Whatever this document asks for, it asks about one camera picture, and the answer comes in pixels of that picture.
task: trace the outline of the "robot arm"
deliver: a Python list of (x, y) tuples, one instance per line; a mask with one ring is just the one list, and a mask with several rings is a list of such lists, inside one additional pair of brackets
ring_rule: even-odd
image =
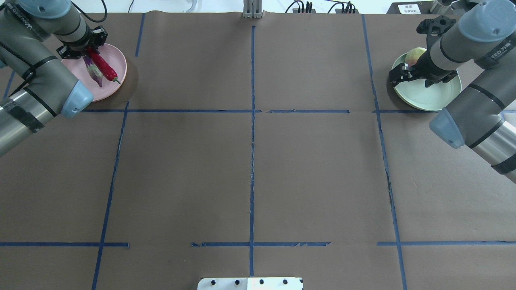
[(425, 78), (429, 86), (475, 60), (484, 71), (439, 112), (430, 128), (453, 148), (467, 145), (516, 183), (516, 128), (500, 116), (516, 99), (515, 29), (516, 6), (510, 0), (485, 0), (430, 46), (409, 77), (395, 79), (398, 68), (391, 81), (396, 85), (410, 77)]
[(0, 156), (59, 113), (72, 117), (93, 100), (86, 87), (42, 41), (54, 34), (63, 58), (80, 58), (86, 46), (103, 45), (103, 28), (91, 30), (70, 0), (7, 0), (0, 12), (0, 67), (25, 81), (0, 102)]

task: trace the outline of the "purple eggplant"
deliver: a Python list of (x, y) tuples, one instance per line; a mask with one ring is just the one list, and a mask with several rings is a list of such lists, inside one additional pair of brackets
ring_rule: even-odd
[(90, 77), (99, 85), (99, 87), (102, 88), (102, 72), (95, 65), (95, 63), (93, 63), (93, 60), (91, 60), (91, 58), (88, 55), (85, 55), (83, 59)]

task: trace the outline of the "pink plate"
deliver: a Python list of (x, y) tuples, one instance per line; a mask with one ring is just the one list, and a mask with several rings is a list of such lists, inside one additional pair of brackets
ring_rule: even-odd
[[(124, 83), (125, 75), (127, 73), (127, 62), (124, 54), (118, 48), (111, 44), (104, 44), (99, 47), (99, 53), (104, 60), (115, 70), (118, 75), (120, 83)], [(91, 79), (84, 60), (81, 59), (63, 59), (61, 61), (93, 94), (93, 101), (100, 101), (112, 95), (120, 88), (117, 82), (110, 82), (106, 78), (102, 79), (102, 88)]]

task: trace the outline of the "light green bowl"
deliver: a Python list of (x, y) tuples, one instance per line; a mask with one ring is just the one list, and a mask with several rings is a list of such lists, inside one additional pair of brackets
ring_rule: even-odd
[[(403, 54), (392, 65), (395, 68), (398, 64), (405, 62)], [(446, 107), (462, 91), (460, 77), (456, 76), (448, 83), (438, 83), (425, 88), (425, 79), (417, 79), (411, 82), (402, 82), (394, 87), (394, 91), (407, 104), (423, 111), (439, 111)]]

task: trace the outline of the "white metal plate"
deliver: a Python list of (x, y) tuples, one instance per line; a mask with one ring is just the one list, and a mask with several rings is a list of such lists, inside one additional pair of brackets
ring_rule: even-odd
[(303, 290), (303, 278), (253, 277), (204, 278), (197, 290)]

